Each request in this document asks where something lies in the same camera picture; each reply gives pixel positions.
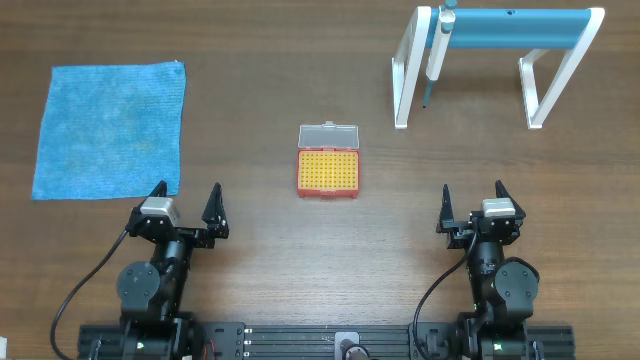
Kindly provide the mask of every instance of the box lid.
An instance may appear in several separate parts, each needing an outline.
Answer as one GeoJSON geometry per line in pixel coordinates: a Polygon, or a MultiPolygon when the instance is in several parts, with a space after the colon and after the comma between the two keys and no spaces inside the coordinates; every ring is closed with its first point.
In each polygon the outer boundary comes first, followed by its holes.
{"type": "Polygon", "coordinates": [[[300,125],[300,149],[357,149],[359,146],[358,127],[355,125],[336,125],[332,121],[322,125],[300,125]]]}

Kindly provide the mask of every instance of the black mounting base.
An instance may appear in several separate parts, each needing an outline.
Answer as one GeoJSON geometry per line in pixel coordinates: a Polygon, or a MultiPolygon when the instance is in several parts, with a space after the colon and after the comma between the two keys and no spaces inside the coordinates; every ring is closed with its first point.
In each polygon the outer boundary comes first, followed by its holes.
{"type": "MultiPolygon", "coordinates": [[[[334,360],[336,333],[357,332],[360,344],[366,347],[372,359],[418,360],[411,340],[411,325],[245,325],[244,323],[202,323],[206,332],[205,343],[213,340],[215,353],[208,348],[207,359],[215,360],[334,360]]],[[[445,339],[455,334],[455,323],[418,323],[418,336],[427,338],[432,358],[459,359],[449,353],[445,339]]],[[[84,325],[78,339],[78,359],[88,359],[91,344],[102,339],[101,360],[122,359],[119,326],[84,325]]],[[[529,326],[529,359],[535,360],[533,342],[544,346],[544,359],[575,360],[575,341],[570,326],[529,326]]]]}

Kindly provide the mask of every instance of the plastic box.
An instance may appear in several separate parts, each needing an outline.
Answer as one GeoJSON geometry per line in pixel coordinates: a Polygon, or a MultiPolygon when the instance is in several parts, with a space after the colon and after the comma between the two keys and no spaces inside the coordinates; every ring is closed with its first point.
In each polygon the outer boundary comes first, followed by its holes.
{"type": "Polygon", "coordinates": [[[356,198],[360,191],[358,127],[301,125],[297,187],[300,197],[356,198]]]}

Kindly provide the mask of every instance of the white stand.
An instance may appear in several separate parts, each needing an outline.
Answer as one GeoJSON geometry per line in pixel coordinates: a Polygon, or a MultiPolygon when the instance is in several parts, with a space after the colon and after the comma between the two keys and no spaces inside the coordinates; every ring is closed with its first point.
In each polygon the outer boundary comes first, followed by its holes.
{"type": "Polygon", "coordinates": [[[591,41],[596,36],[602,19],[604,18],[603,8],[591,8],[591,19],[587,23],[576,46],[567,50],[560,63],[560,68],[549,86],[542,102],[538,104],[538,93],[536,90],[536,80],[533,75],[533,63],[541,58],[548,50],[535,49],[518,61],[520,67],[520,80],[522,81],[522,97],[524,99],[525,112],[527,114],[527,126],[529,129],[540,129],[544,119],[549,115],[549,111],[558,100],[564,90],[565,85],[571,75],[578,67],[580,60],[589,49],[591,41]]]}
{"type": "Polygon", "coordinates": [[[393,77],[393,120],[396,129],[406,129],[431,21],[431,7],[418,6],[391,59],[393,77]]]}

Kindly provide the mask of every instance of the brown wooden surface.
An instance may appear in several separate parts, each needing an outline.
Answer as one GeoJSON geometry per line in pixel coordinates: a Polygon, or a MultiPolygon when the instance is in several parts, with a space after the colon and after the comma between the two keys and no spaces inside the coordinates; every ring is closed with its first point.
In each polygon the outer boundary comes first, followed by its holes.
{"type": "MultiPolygon", "coordinates": [[[[464,217],[502,179],[528,214],[506,253],[542,276],[532,321],[573,324],[580,359],[638,358],[640,2],[600,3],[604,25],[544,129],[526,127],[516,65],[525,52],[459,50],[447,53],[427,110],[421,75],[409,129],[394,131],[391,56],[427,3],[1,2],[0,335],[9,356],[53,357],[54,313],[139,202],[30,200],[51,67],[177,59],[188,74],[177,204],[184,224],[199,225],[219,181],[231,224],[228,241],[196,252],[183,309],[259,324],[406,324],[462,255],[434,232],[442,185],[464,217]],[[298,127],[328,120],[360,127],[357,200],[296,195],[298,127]]],[[[539,87],[559,59],[540,61],[539,87]]],[[[67,354],[80,324],[117,319],[117,274],[151,252],[126,240],[79,292],[58,329],[67,354]]],[[[450,321],[471,304],[459,271],[423,319],[450,321]]]]}

